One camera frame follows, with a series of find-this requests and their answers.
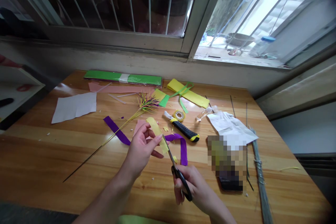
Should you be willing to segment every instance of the blue bottle cap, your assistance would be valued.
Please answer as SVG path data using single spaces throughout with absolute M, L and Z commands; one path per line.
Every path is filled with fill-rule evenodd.
M 276 38 L 269 37 L 269 36 L 264 36 L 264 37 L 261 38 L 261 40 L 272 43 L 276 40 Z

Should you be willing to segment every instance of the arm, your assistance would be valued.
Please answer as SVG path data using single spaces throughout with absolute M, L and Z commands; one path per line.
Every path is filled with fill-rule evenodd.
M 127 156 L 118 173 L 100 195 L 78 216 L 73 224 L 116 223 L 121 215 L 135 180 L 149 161 L 150 156 L 163 158 L 154 148 L 162 135 L 155 137 L 149 123 L 142 125 L 134 135 Z
M 188 183 L 193 198 L 192 201 L 201 211 L 210 216 L 212 224 L 236 224 L 236 221 L 227 207 L 210 188 L 195 166 L 177 165 L 177 168 L 182 172 Z M 185 188 L 182 185 L 182 181 L 179 178 L 176 179 L 175 176 L 174 184 L 176 203 L 179 205 L 184 201 L 184 196 L 181 194 L 181 190 L 185 191 Z

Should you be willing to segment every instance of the black and yellow handle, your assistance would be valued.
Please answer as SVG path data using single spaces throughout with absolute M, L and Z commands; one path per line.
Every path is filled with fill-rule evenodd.
M 170 122 L 178 128 L 179 131 L 181 131 L 191 142 L 197 142 L 200 139 L 200 136 L 196 134 L 195 132 L 192 132 L 190 129 L 188 129 L 186 126 L 184 126 L 182 123 L 180 123 L 175 118 L 171 119 Z

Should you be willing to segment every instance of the black scissor handle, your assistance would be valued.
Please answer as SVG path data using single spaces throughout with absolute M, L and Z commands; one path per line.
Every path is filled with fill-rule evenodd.
M 188 186 L 188 184 L 187 184 L 187 181 L 186 181 L 186 179 L 183 177 L 183 174 L 178 170 L 178 169 L 175 169 L 175 167 L 174 166 L 172 166 L 171 167 L 171 172 L 173 173 L 173 175 L 175 175 L 175 177 L 176 178 L 179 178 L 181 181 L 182 181 L 182 184 L 183 184 L 183 186 L 184 186 L 184 188 L 187 190 L 187 193 L 185 193 L 185 192 L 183 192 L 183 194 L 184 194 L 184 196 L 186 197 L 186 199 L 188 200 L 188 201 L 192 201 L 193 199 L 193 197 L 192 197 L 192 195 L 191 195 L 191 192 L 190 192 L 190 189 L 189 189 L 189 186 Z

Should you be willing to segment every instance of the purple crepe paper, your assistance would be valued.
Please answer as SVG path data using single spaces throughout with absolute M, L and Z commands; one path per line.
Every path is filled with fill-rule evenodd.
M 114 121 L 109 117 L 105 117 L 104 121 L 110 127 L 110 129 L 115 133 L 119 127 L 114 123 Z M 119 140 L 126 145 L 130 145 L 131 141 L 128 140 L 127 136 L 122 131 L 118 131 L 116 136 Z M 187 166 L 188 165 L 188 157 L 187 157 L 187 143 L 186 140 L 180 134 L 172 134 L 165 136 L 168 142 L 173 140 L 180 140 L 181 141 L 181 165 Z
M 106 124 L 110 127 L 110 129 L 115 133 L 119 127 L 118 125 L 115 124 L 115 122 L 109 117 L 105 117 L 104 121 L 106 122 Z M 126 145 L 130 145 L 131 142 L 128 140 L 127 136 L 125 136 L 125 134 L 122 131 L 118 131 L 116 133 L 116 136 L 119 138 L 119 140 Z

